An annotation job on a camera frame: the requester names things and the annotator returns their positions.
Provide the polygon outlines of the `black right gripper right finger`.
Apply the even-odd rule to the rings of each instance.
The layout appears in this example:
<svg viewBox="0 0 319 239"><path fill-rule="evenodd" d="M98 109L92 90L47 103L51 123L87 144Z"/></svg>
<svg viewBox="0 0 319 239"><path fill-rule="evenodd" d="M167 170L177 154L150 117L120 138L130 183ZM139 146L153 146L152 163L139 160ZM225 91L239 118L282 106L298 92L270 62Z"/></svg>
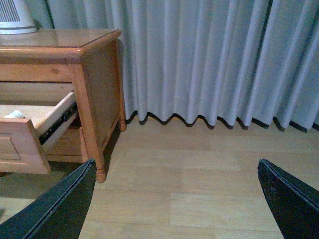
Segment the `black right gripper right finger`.
<svg viewBox="0 0 319 239"><path fill-rule="evenodd" d="M283 237L317 239L319 191L266 159L259 161L258 178Z"/></svg>

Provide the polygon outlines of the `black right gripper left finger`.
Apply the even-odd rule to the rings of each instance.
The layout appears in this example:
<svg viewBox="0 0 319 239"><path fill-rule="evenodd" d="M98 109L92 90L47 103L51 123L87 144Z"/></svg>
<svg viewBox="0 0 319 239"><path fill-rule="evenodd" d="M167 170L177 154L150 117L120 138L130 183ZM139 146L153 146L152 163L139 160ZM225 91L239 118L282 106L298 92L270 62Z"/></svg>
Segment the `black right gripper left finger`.
<svg viewBox="0 0 319 239"><path fill-rule="evenodd" d="M2 239L77 239L91 204L96 163L89 159L0 226Z"/></svg>

